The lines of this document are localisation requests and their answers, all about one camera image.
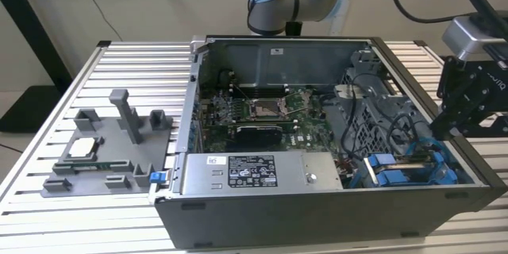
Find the power supply label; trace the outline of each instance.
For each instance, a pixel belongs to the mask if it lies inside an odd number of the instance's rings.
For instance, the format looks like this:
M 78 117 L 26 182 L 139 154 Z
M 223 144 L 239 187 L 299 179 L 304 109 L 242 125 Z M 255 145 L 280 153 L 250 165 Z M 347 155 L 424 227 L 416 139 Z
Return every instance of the power supply label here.
M 274 156 L 230 156 L 231 187 L 276 187 L 278 172 Z

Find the metal case panel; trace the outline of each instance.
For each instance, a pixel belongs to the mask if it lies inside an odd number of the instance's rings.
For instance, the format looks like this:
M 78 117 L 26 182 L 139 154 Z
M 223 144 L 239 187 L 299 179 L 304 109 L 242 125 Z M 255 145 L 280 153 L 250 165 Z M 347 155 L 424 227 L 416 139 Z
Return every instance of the metal case panel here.
M 399 81 L 399 85 L 406 88 L 403 92 L 408 94 L 414 104 L 419 107 L 419 111 L 428 122 L 431 122 L 439 112 L 436 102 L 430 97 L 384 41 L 380 38 L 374 38 L 374 43 L 378 46 L 380 57 L 386 59 L 390 65 L 387 68 L 395 80 Z M 484 188 L 486 196 L 471 206 L 474 211 L 479 211 L 507 192 L 508 187 L 464 137 L 455 137 L 450 141 L 450 144 L 455 148 L 460 158 L 468 164 L 468 167 L 471 167 L 478 178 L 491 187 L 488 189 Z
M 336 243 L 427 236 L 479 188 L 159 200 L 176 248 Z
M 232 168 L 228 161 L 242 156 L 272 156 L 274 170 L 267 172 L 274 175 L 278 186 L 263 187 L 230 187 L 231 181 L 236 185 L 236 179 L 231 177 Z M 211 164 L 210 158 L 219 158 L 226 164 Z M 251 169 L 246 174 L 252 178 Z M 334 159 L 330 153 L 307 152 L 256 152 L 256 153 L 208 153 L 190 154 L 186 161 L 184 186 L 182 194 L 199 196 L 244 196 L 244 195 L 284 195 L 291 193 L 314 193 L 324 190 L 339 190 L 343 185 L 335 169 Z

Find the aluminum extrusion table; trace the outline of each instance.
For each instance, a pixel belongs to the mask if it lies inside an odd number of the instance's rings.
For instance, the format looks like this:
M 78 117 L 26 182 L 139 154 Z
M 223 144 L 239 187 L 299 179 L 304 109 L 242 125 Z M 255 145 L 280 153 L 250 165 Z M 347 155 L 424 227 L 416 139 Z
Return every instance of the aluminum extrusion table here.
M 415 42 L 388 42 L 388 46 L 438 101 L 440 58 Z M 140 115 L 158 108 L 174 116 L 167 157 L 167 164 L 172 164 L 191 67 L 188 56 L 186 42 L 114 42 L 110 47 L 96 48 L 0 185 L 0 253 L 186 253 L 174 247 L 147 194 L 43 198 L 39 191 L 76 128 L 72 118 L 78 110 L 95 108 L 100 117 L 119 116 L 108 100 L 114 88 L 128 88 L 128 102 Z M 470 141 L 508 183 L 508 139 Z M 508 253 L 508 195 L 483 211 L 455 216 L 426 239 L 222 253 L 491 252 Z

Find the open computer chassis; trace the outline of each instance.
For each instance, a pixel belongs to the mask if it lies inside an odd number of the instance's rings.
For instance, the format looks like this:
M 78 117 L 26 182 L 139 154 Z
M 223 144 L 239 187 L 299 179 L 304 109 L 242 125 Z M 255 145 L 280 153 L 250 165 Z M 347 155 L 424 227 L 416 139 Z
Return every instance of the open computer chassis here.
M 432 142 L 436 103 L 382 39 L 208 36 L 192 50 L 179 155 L 151 189 L 179 248 L 424 237 L 506 192 L 463 137 Z

